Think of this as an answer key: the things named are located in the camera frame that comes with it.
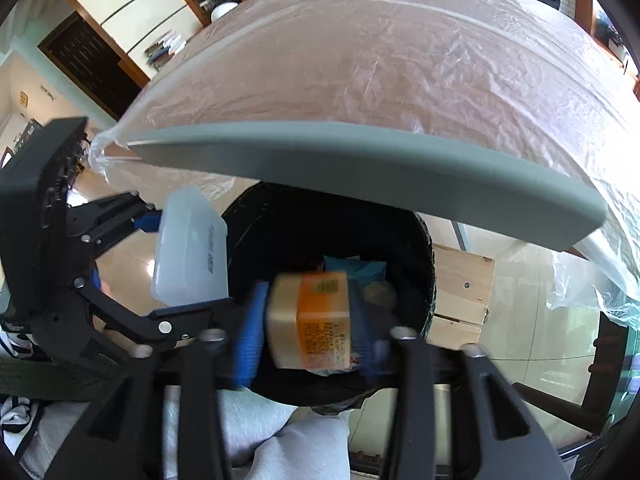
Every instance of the translucent plastic container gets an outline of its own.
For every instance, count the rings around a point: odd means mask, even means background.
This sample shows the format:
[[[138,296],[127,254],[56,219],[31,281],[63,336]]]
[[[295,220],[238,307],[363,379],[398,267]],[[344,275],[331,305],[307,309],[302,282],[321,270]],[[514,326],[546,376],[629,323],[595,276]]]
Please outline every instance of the translucent plastic container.
[[[228,297],[226,223],[197,186],[167,196],[151,292],[168,306]]]

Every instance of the screw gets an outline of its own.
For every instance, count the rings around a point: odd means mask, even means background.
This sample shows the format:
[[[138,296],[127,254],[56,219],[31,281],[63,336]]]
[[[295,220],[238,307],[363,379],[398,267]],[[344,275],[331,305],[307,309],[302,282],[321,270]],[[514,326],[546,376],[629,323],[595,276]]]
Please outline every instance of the screw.
[[[224,341],[226,339],[226,332],[221,328],[207,328],[200,332],[198,338],[205,343]]]
[[[471,357],[472,359],[475,359],[477,357],[485,357],[486,354],[484,353],[484,350],[482,350],[478,345],[474,345],[472,343],[467,343],[464,344],[460,347],[460,349],[468,356]]]
[[[389,331],[389,333],[393,339],[399,340],[415,339],[416,337],[415,330],[408,326],[395,326]]]
[[[130,351],[131,357],[136,359],[145,359],[150,357],[154,352],[154,348],[151,345],[135,345]]]
[[[171,329],[171,323],[169,323],[168,321],[161,321],[160,323],[158,323],[158,330],[163,334],[168,334],[169,332],[171,332]]]

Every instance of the black trash bag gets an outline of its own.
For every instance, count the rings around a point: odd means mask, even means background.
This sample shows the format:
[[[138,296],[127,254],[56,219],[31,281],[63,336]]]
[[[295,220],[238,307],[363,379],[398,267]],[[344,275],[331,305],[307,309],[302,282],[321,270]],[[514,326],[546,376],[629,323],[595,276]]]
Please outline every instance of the black trash bag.
[[[417,214],[261,182],[239,196],[222,218],[228,227],[229,296],[240,303],[258,280],[273,283],[281,272],[318,270],[325,255],[359,256],[386,262],[386,280],[398,297],[392,315],[426,337],[435,310],[435,273],[431,237]],[[357,371],[322,377],[279,369],[265,344],[251,389],[283,404],[331,404],[340,411],[361,406],[380,388],[395,386],[388,378],[373,387]]]

